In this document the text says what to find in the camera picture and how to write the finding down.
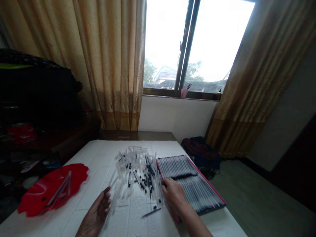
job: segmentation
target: beige curtain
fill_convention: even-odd
[[[72,70],[103,128],[138,129],[145,0],[3,0],[0,18],[14,49]]]
[[[206,139],[224,158],[250,150],[315,41],[315,10],[312,0],[256,2]]]

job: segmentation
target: white wall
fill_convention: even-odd
[[[303,59],[247,157],[271,171],[316,112],[316,43]]]
[[[143,96],[138,130],[172,132],[184,138],[204,137],[216,101]]]

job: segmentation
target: sky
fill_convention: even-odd
[[[177,69],[188,1],[147,0],[145,57],[158,69]],[[197,75],[222,80],[233,65],[254,3],[201,0],[189,63],[202,61]]]

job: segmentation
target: red plate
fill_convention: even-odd
[[[81,184],[88,177],[88,170],[89,168],[84,164],[71,164],[45,175],[23,195],[22,202],[17,209],[18,213],[26,212],[27,217],[32,217],[60,207],[79,191]],[[53,206],[51,204],[49,207],[45,207],[67,177],[69,171],[71,171],[70,195],[59,198],[55,204],[52,203]]]

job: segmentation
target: bottle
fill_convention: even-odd
[[[216,95],[216,99],[217,100],[220,100],[220,98],[221,98],[221,94],[222,94],[222,89],[220,88],[220,90],[217,92],[217,95]]]

